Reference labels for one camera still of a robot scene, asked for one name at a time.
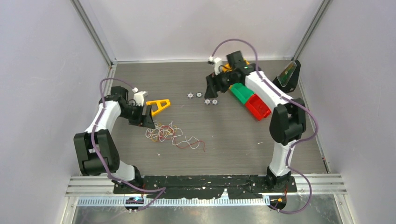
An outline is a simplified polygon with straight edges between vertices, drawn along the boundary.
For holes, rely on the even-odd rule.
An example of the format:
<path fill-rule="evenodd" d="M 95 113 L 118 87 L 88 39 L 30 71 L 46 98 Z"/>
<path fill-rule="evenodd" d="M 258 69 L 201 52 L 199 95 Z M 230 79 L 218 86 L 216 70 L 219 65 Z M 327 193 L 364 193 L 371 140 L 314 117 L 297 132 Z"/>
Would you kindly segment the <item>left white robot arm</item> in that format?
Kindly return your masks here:
<path fill-rule="evenodd" d="M 125 183 L 132 193 L 143 187 L 143 178 L 134 165 L 121 161 L 111 136 L 117 118 L 127 119 L 130 125 L 153 129 L 151 106 L 146 105 L 147 91 L 129 91 L 121 86 L 111 88 L 111 93 L 99 101 L 99 111 L 94 121 L 82 133 L 75 134 L 73 141 L 82 175 L 98 176 L 109 174 L 113 182 Z"/>

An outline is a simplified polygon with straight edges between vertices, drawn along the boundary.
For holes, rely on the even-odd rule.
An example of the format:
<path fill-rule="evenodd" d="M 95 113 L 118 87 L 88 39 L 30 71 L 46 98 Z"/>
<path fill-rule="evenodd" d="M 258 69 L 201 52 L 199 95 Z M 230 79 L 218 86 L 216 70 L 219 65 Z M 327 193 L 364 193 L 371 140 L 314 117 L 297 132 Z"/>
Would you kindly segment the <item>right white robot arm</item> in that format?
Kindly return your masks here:
<path fill-rule="evenodd" d="M 268 190 L 279 191 L 290 181 L 290 162 L 295 145 L 306 130 L 306 114 L 302 99 L 293 99 L 272 83 L 255 63 L 247 63 L 240 51 L 227 55 L 230 69 L 222 70 L 222 59 L 210 56 L 214 72 L 206 76 L 205 98 L 218 97 L 231 85 L 243 84 L 252 90 L 270 109 L 269 132 L 274 140 L 272 161 L 264 178 Z"/>

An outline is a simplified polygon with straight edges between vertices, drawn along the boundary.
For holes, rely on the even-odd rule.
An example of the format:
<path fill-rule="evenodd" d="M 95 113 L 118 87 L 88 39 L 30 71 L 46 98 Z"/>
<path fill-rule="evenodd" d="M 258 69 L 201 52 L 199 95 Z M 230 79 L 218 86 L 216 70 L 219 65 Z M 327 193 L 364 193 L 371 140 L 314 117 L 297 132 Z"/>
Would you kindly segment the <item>yellow triangular plastic stand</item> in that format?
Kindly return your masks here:
<path fill-rule="evenodd" d="M 169 99 L 151 100 L 146 102 L 147 106 L 154 106 L 151 109 L 151 115 L 154 117 L 171 106 L 171 101 Z"/>

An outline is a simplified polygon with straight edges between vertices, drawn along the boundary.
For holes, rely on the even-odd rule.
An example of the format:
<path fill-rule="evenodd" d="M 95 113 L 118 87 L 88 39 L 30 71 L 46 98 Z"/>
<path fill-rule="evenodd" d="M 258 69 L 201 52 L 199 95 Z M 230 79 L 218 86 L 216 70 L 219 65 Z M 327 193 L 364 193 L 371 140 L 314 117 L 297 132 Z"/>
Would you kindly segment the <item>green plastic bin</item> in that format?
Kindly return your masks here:
<path fill-rule="evenodd" d="M 242 104 L 245 104 L 255 94 L 241 83 L 231 85 L 229 90 Z"/>

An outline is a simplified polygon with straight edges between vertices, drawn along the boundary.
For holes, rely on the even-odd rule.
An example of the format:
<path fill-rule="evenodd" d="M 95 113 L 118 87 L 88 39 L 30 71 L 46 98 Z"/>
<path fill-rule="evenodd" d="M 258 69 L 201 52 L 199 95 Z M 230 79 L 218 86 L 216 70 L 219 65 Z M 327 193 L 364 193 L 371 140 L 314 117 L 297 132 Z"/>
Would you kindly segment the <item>red plastic bin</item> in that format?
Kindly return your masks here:
<path fill-rule="evenodd" d="M 271 114 L 269 107 L 256 95 L 252 95 L 244 104 L 257 121 L 267 118 Z"/>

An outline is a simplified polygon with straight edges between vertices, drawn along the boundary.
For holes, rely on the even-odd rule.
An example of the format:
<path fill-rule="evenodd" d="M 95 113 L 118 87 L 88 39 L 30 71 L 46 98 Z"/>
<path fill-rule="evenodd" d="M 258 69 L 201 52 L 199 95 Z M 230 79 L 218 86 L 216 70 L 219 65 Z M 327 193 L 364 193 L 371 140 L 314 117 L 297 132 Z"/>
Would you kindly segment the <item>black stand with green display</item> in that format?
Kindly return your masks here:
<path fill-rule="evenodd" d="M 298 60 L 291 61 L 274 80 L 273 84 L 284 93 L 293 92 L 299 79 L 301 63 Z"/>

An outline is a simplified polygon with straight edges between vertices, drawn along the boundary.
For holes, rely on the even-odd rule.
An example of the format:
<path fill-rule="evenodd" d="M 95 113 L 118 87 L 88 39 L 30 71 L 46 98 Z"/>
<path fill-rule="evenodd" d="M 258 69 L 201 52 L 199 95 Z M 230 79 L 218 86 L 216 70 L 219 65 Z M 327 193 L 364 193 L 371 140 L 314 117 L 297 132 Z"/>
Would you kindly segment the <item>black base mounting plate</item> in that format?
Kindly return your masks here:
<path fill-rule="evenodd" d="M 262 193 L 297 192 L 294 177 L 284 184 L 271 187 L 261 175 L 146 175 L 140 183 L 145 190 L 166 190 L 160 199 L 218 199 L 226 190 L 230 199 L 256 199 Z"/>

